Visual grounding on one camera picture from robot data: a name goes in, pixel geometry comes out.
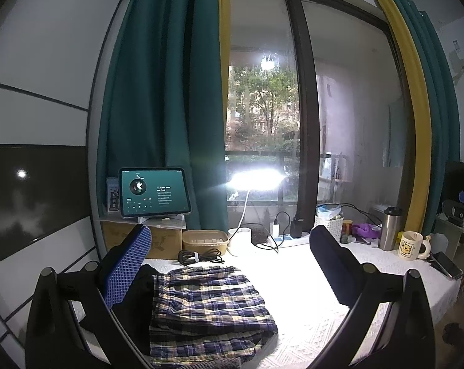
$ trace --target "lit lamp head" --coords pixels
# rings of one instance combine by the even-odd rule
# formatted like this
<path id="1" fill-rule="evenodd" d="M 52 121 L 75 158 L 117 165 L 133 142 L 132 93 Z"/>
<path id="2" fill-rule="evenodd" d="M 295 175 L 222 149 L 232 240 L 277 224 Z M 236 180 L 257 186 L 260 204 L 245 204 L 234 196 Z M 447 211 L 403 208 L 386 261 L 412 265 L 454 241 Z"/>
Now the lit lamp head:
<path id="1" fill-rule="evenodd" d="M 284 178 L 286 178 L 284 174 L 271 168 L 255 169 L 235 173 L 229 182 L 229 187 L 235 190 L 273 190 Z"/>

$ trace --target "window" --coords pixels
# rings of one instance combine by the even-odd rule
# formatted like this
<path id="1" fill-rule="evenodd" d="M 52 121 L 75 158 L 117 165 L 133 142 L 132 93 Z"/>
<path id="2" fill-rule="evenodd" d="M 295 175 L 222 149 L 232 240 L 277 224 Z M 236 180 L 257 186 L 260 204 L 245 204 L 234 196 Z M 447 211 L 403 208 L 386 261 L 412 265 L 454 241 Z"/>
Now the window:
<path id="1" fill-rule="evenodd" d="M 272 167 L 288 177 L 276 190 L 253 191 L 263 204 L 296 204 L 300 108 L 292 30 L 285 0 L 231 0 L 228 180 L 236 172 Z M 230 203 L 246 192 L 228 190 Z"/>
<path id="2" fill-rule="evenodd" d="M 288 176 L 252 204 L 297 206 L 310 230 L 319 203 L 398 203 L 411 126 L 389 35 L 342 0 L 231 0 L 227 176 Z"/>

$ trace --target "yellow curtain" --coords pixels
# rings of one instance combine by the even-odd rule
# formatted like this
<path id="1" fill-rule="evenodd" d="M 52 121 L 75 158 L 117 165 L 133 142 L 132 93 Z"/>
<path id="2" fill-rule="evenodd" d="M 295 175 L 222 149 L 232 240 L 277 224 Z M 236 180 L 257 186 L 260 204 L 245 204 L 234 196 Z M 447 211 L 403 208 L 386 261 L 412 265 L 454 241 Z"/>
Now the yellow curtain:
<path id="1" fill-rule="evenodd" d="M 403 16 L 393 0 L 377 0 L 391 26 L 405 66 L 415 115 L 415 181 L 405 230 L 420 232 L 427 208 L 430 184 L 432 128 L 427 87 L 420 57 Z"/>
<path id="2" fill-rule="evenodd" d="M 229 92 L 230 55 L 230 0 L 218 0 L 220 66 L 222 71 L 222 98 L 224 109 L 224 129 L 227 115 L 227 95 Z"/>

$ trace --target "mug handle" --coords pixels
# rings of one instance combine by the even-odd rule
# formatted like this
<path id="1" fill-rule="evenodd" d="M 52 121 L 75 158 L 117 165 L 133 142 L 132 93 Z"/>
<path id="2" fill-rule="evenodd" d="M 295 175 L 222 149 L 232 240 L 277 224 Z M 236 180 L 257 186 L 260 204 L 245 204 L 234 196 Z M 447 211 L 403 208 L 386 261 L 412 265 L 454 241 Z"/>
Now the mug handle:
<path id="1" fill-rule="evenodd" d="M 418 255 L 418 259 L 427 259 L 430 255 L 430 242 L 425 239 L 421 243 L 425 246 L 425 252 Z"/>

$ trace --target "plastic basket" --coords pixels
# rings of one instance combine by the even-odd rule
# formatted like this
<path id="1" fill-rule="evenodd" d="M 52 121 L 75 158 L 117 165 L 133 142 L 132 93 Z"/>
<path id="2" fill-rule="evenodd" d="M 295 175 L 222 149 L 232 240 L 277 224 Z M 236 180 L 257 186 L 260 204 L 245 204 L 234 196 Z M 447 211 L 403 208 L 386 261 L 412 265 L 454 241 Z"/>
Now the plastic basket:
<path id="1" fill-rule="evenodd" d="M 216 248 L 222 254 L 227 250 L 229 238 L 220 230 L 187 230 L 182 232 L 182 248 L 203 254 Z"/>
<path id="2" fill-rule="evenodd" d="M 324 220 L 316 215 L 314 219 L 314 227 L 321 225 L 323 225 L 329 231 L 329 233 L 331 233 L 331 235 L 337 242 L 340 242 L 341 229 L 343 227 L 343 218 L 335 220 Z"/>

